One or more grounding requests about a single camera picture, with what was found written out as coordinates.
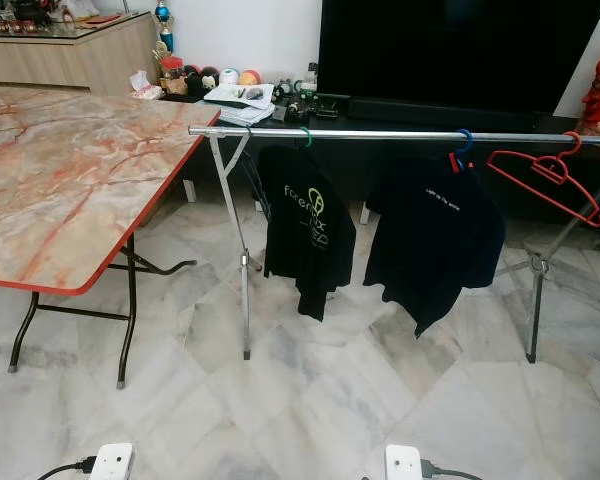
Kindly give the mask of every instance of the black t-shirt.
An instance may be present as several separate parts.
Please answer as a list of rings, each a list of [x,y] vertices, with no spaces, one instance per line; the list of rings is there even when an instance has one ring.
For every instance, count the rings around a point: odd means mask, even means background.
[[[264,148],[258,173],[271,208],[264,274],[295,278],[298,312],[322,320],[327,292],[351,279],[349,212],[306,149]]]
[[[502,216],[472,168],[454,173],[449,157],[396,162],[367,200],[381,214],[365,285],[385,286],[420,336],[446,315],[462,287],[486,287],[504,243]]]

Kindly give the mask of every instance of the television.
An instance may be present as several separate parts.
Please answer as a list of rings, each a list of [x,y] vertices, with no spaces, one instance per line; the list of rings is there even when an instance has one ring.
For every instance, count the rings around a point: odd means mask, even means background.
[[[600,0],[323,0],[318,92],[380,117],[551,114],[599,19]]]

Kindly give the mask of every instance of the trophy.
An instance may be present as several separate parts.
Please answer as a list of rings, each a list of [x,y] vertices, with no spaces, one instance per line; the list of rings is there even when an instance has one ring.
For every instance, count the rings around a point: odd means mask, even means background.
[[[158,5],[156,5],[156,10],[153,15],[153,21],[160,27],[160,40],[162,40],[167,45],[167,49],[173,53],[173,33],[171,33],[173,17],[165,5],[165,0],[158,0]]]

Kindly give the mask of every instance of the stack of papers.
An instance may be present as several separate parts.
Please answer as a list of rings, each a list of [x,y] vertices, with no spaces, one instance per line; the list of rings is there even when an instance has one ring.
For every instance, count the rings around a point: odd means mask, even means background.
[[[263,91],[262,98],[257,100],[247,100],[245,91],[252,88],[260,88]],[[275,106],[271,103],[271,95],[273,94],[273,85],[218,85],[217,88],[211,90],[204,96],[204,100],[210,100],[214,103],[201,100],[201,105],[220,106],[220,120],[241,127],[249,127],[260,120],[271,116]]]

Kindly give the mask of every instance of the white wall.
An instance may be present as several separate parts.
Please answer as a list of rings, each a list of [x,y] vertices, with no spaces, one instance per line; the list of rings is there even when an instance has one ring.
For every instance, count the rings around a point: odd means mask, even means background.
[[[155,0],[127,2],[132,10],[141,11],[153,11],[156,5]],[[122,0],[94,3],[102,9],[122,9]],[[308,63],[318,60],[322,0],[167,0],[167,5],[176,19],[175,53],[185,63],[253,68],[275,82],[287,76],[302,77]],[[580,116],[581,99],[591,86],[599,59],[600,22],[556,115]]]
[[[558,103],[555,114],[562,117],[580,117],[584,105],[584,97],[591,88],[596,63],[600,60],[600,21],[589,40],[580,63],[573,72],[571,81],[565,90],[562,99]]]

